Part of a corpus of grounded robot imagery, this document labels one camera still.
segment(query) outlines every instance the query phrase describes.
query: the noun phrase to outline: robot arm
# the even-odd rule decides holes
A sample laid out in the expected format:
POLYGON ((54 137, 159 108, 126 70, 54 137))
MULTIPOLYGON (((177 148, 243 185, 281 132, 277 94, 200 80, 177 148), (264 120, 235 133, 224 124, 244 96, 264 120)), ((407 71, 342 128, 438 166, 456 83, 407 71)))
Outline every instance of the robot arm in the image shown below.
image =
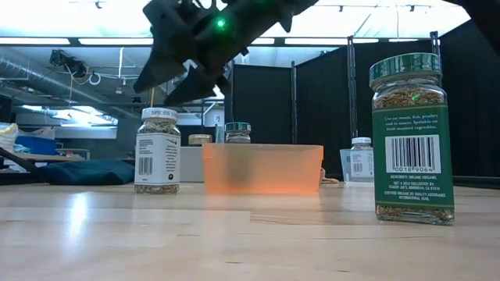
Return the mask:
MULTIPOLYGON (((500 0, 445 1, 462 5, 500 51, 494 24, 500 18, 500 0)), ((223 0, 227 6, 221 11, 216 0, 208 9, 193 2, 199 4, 199 0, 152 0, 143 9, 152 24, 154 43, 134 90, 140 93, 185 73, 186 60, 197 65, 164 101, 167 106, 214 96, 215 85, 229 94, 224 66, 237 54, 246 55, 247 47, 275 23, 289 32, 293 16, 318 0, 223 0)))

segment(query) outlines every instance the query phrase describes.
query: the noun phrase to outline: jar lid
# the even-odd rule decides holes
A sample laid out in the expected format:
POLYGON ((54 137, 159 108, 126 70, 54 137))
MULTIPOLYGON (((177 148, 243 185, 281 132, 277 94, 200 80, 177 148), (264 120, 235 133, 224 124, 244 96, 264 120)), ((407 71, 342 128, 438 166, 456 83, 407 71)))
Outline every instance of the jar lid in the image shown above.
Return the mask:
POLYGON ((432 53, 410 53, 381 60, 370 67, 370 86, 387 76, 421 71, 440 76, 441 61, 439 56, 432 53))
POLYGON ((168 108, 144 108, 142 109, 142 119, 159 118, 169 119, 177 122, 177 112, 168 108))
POLYGON ((245 122, 232 122, 232 123, 227 123, 226 124, 226 131, 228 130, 247 130, 251 131, 252 127, 250 126, 249 123, 245 122))
POLYGON ((355 137, 352 139, 351 144, 371 144, 372 139, 369 137, 355 137))

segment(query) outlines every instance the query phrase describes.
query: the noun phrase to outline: black curtain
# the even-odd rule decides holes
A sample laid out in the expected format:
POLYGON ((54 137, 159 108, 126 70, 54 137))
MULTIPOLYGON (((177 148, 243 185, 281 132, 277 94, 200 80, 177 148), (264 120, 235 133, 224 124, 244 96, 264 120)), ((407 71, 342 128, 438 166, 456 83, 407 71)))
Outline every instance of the black curtain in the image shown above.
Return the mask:
POLYGON ((324 146, 328 176, 342 175, 339 151, 351 147, 347 48, 297 66, 297 142, 324 146))
POLYGON ((11 123, 13 100, 0 95, 0 122, 11 123))
POLYGON ((370 67, 383 59, 411 52, 432 52, 429 41, 355 44, 356 104, 358 136, 372 137, 372 98, 370 67))
POLYGON ((500 176, 500 57, 469 21, 441 37, 455 176, 500 176))
POLYGON ((235 65, 233 117, 252 125, 252 143, 291 144, 291 70, 235 65))

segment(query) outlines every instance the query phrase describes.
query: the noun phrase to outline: small jar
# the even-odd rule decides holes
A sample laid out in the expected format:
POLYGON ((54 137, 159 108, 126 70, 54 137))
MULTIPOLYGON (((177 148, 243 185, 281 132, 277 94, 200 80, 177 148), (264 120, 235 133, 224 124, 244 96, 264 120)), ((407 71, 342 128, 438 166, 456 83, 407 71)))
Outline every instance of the small jar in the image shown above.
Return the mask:
POLYGON ((369 137, 355 137, 351 148, 351 179, 355 183, 373 183, 373 148, 369 137))
POLYGON ((369 137, 355 137, 351 141, 352 151, 371 151, 372 139, 369 137))
POLYGON ((226 143, 228 144, 250 144, 250 124, 243 122, 232 122, 226 124, 226 143))
POLYGON ((412 53, 370 68, 375 203, 381 220, 453 224, 446 93, 437 55, 412 53))
POLYGON ((180 182, 177 112, 145 108, 137 131, 134 189, 138 194, 175 194, 180 182))

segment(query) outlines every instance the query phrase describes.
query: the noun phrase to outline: ceiling light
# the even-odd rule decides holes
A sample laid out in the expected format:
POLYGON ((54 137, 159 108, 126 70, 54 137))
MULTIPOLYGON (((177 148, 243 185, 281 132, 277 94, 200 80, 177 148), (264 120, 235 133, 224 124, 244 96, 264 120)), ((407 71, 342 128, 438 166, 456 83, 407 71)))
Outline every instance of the ceiling light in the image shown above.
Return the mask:
POLYGON ((418 39, 389 39, 389 42, 411 42, 418 41, 418 39))
POLYGON ((346 45, 347 39, 343 38, 287 38, 285 44, 321 44, 321 45, 346 45))
POLYGON ((0 37, 0 44, 70 44, 66 38, 0 37))
POLYGON ((354 38, 352 39, 353 43, 377 43, 378 39, 369 39, 369 38, 354 38))
POLYGON ((96 45, 151 45, 153 38, 80 38, 80 44, 96 45))
POLYGON ((89 123, 71 123, 71 124, 61 124, 61 126, 69 126, 69 127, 92 127, 89 123))
POLYGON ((252 44, 274 44, 274 38, 257 38, 252 44))

